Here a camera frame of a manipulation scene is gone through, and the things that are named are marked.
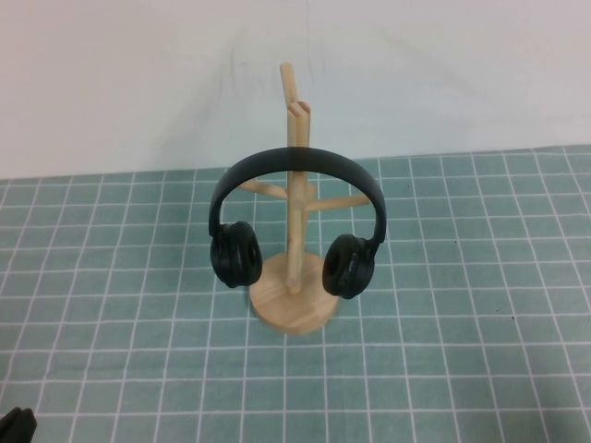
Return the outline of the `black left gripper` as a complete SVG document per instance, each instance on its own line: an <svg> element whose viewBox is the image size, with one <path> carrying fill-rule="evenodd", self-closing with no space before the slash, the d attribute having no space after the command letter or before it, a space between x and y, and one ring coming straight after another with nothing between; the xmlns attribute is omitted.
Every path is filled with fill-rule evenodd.
<svg viewBox="0 0 591 443"><path fill-rule="evenodd" d="M15 407L0 420L0 443L31 443L36 428L33 411Z"/></svg>

